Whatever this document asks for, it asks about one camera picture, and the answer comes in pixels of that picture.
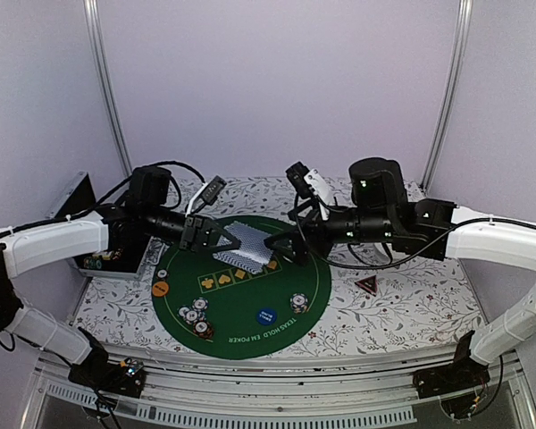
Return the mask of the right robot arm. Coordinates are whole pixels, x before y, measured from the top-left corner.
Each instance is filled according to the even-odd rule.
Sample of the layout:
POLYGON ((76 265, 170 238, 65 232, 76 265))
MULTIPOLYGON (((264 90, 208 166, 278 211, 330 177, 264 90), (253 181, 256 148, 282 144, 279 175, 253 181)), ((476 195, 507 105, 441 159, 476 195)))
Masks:
MULTIPOLYGON (((286 171, 296 191, 290 230, 264 244, 303 265, 308 256, 328 260, 338 244, 376 243, 404 255, 433 260, 472 259, 536 273, 536 223, 482 214, 432 198, 409 201, 397 161, 359 160, 348 169, 351 206, 335 202, 316 170, 297 162, 286 171)), ((465 334, 451 363, 415 373, 417 387, 462 390, 488 378, 488 367, 503 353, 536 333, 536 284, 493 322, 465 334)))

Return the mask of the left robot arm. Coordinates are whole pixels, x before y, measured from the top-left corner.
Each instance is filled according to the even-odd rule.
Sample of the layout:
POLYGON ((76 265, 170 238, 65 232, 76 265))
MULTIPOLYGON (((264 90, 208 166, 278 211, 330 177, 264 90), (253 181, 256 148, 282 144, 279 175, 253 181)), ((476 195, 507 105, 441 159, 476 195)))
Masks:
POLYGON ((124 196, 99 202, 57 218, 0 230, 0 332, 29 341, 65 361, 74 382, 108 387, 116 377, 135 373, 111 364, 95 337, 59 322, 18 297, 13 278, 34 268, 68 258, 124 248, 138 235, 172 241, 181 250, 222 252, 240 241, 209 217, 188 208, 179 213, 166 206, 174 184, 169 163, 136 168, 123 180, 124 196))

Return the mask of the blue small blind button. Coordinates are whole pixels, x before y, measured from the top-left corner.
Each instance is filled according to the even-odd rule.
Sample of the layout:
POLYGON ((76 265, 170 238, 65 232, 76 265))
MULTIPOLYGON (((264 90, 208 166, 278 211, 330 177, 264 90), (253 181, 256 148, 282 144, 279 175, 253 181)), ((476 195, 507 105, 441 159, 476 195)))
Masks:
POLYGON ((276 322, 277 312, 272 308, 264 307, 256 313, 255 319, 262 326, 270 326, 276 322))

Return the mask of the poker chip stack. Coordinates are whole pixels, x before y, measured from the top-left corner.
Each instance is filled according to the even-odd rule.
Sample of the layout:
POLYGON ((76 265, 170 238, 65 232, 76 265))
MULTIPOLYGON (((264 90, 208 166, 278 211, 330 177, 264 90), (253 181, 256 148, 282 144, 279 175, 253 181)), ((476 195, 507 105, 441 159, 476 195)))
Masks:
POLYGON ((302 314, 308 309, 308 298, 303 293, 295 293, 290 297, 289 304, 295 314, 302 314))
POLYGON ((203 297, 196 298, 192 304, 184 305, 178 308, 177 316, 181 321, 188 325, 196 324, 197 322, 206 322, 206 310, 209 308, 209 301, 203 297))

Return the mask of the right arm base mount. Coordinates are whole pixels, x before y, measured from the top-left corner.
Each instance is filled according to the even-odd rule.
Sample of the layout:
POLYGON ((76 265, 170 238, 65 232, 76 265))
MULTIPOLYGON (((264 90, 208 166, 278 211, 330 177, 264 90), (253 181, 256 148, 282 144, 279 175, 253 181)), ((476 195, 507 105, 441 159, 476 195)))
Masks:
POLYGON ((489 381, 488 366, 469 357, 454 359, 443 366, 415 371, 412 378, 420 399, 480 387, 480 393, 471 391, 463 397, 443 400, 440 403, 443 412, 455 420, 467 419, 475 414, 489 381))

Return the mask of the orange big blind button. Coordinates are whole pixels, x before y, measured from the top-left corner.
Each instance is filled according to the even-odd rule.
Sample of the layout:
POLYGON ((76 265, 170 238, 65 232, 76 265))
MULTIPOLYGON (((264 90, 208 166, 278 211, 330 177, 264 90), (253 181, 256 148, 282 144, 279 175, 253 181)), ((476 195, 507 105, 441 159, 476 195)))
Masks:
POLYGON ((152 286, 152 294, 158 298, 166 296, 169 291, 170 286, 167 282, 164 281, 155 282, 152 286))

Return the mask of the blue-backed card deck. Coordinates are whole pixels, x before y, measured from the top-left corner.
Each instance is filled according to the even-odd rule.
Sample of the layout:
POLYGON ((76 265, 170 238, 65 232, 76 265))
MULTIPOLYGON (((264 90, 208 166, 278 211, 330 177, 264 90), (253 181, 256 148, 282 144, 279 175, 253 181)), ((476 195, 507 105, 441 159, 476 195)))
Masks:
POLYGON ((270 234, 239 221, 224 229, 240 241, 239 248, 213 253, 213 258, 247 273, 260 274, 272 260, 273 251, 264 244, 270 234))

